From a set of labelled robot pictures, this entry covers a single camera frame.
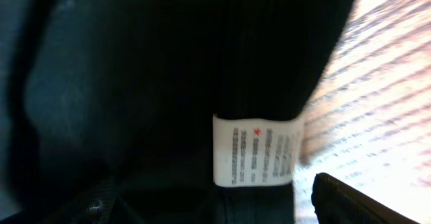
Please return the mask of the black t-shirt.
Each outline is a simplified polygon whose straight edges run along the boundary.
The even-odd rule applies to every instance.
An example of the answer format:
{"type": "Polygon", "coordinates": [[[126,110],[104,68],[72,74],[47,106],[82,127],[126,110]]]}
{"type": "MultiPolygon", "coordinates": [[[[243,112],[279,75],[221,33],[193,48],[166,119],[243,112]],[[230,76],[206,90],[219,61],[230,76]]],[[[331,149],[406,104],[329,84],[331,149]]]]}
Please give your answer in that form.
{"type": "Polygon", "coordinates": [[[108,223],[293,223],[228,188],[217,120],[291,121],[354,0],[1,0],[1,221],[113,177],[108,223]]]}

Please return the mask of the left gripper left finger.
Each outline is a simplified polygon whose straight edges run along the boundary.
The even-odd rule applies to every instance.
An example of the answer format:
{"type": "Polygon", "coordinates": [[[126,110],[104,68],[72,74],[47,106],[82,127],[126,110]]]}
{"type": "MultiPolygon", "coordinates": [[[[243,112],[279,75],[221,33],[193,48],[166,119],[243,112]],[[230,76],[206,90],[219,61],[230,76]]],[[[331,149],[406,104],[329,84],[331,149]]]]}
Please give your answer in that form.
{"type": "Polygon", "coordinates": [[[39,201],[1,224],[103,224],[108,223],[117,187],[113,177],[91,183],[75,195],[60,200],[39,201]]]}

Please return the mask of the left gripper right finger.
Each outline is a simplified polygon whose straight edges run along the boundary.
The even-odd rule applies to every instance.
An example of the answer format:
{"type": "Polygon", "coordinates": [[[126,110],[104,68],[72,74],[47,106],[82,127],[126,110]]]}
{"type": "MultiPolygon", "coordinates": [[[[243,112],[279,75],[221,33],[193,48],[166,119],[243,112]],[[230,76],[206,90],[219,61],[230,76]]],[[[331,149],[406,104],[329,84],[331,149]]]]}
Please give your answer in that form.
{"type": "Polygon", "coordinates": [[[315,176],[311,201],[320,224],[416,224],[327,173],[315,176]]]}

